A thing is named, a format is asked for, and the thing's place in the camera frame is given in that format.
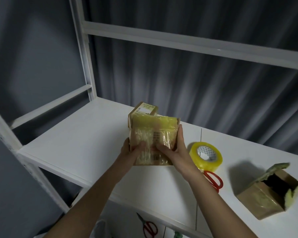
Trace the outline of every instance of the white shelving unit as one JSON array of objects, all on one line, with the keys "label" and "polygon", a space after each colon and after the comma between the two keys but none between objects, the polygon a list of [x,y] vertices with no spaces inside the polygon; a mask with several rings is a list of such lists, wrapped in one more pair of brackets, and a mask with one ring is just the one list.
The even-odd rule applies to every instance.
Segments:
[{"label": "white shelving unit", "polygon": [[[88,35],[298,69],[298,52],[88,22],[84,20],[82,1],[69,1],[86,85],[14,120],[10,125],[0,116],[0,139],[64,212],[69,207],[39,167],[88,189],[119,154],[120,145],[128,136],[127,115],[133,109],[97,97]],[[22,146],[12,129],[84,91],[88,91],[90,103]],[[182,125],[186,145],[205,141],[222,153],[223,164],[217,170],[224,181],[220,195],[259,237],[298,237],[298,200],[287,212],[259,221],[237,200],[233,192],[236,188],[234,179],[239,175],[242,180],[243,175],[251,174],[255,167],[267,169],[279,162],[291,162],[287,171],[298,179],[297,155],[188,123],[182,122]],[[189,185],[173,166],[133,167],[115,187],[110,199],[146,213],[190,237],[212,236]]]}]

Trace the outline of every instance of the scissor blade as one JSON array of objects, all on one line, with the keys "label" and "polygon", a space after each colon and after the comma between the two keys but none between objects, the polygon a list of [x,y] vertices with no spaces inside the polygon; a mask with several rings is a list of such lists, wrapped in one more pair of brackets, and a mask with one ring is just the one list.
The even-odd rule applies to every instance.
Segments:
[{"label": "scissor blade", "polygon": [[146,224],[146,221],[137,213],[139,220],[141,220],[142,224]]}]

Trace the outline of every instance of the packing tape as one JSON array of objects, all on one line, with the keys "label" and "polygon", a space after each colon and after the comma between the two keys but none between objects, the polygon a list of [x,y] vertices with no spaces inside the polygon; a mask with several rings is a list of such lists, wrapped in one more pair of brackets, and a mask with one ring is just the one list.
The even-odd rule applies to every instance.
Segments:
[{"label": "packing tape", "polygon": [[[201,158],[199,153],[207,155],[208,160]],[[223,161],[222,155],[218,149],[206,142],[195,142],[191,147],[190,156],[199,169],[211,172],[214,172]]]}]

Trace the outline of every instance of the scissor handle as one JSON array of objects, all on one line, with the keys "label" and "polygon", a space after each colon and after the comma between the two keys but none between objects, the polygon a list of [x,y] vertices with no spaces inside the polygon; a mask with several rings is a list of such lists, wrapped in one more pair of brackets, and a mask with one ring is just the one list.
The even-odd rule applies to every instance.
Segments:
[{"label": "scissor handle", "polygon": [[146,223],[143,226],[143,231],[144,231],[145,238],[154,238],[158,234],[158,227],[151,221],[146,221]]},{"label": "scissor handle", "polygon": [[[223,180],[215,173],[208,171],[208,170],[204,170],[203,171],[204,176],[210,181],[210,183],[212,184],[212,186],[215,188],[215,190],[217,191],[217,193],[220,191],[221,188],[223,188]],[[218,179],[218,181],[220,182],[220,184],[218,185],[217,182],[215,182],[215,180],[209,175],[212,174],[213,176],[215,176],[215,178]]]}]

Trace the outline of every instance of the forearm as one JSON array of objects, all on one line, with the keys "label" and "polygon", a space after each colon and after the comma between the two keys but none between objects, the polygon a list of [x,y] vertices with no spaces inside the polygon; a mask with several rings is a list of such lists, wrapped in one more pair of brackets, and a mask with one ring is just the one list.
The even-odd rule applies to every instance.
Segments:
[{"label": "forearm", "polygon": [[115,187],[114,175],[106,171],[45,237],[88,238]]},{"label": "forearm", "polygon": [[192,175],[189,184],[214,238],[257,238],[202,173]]}]

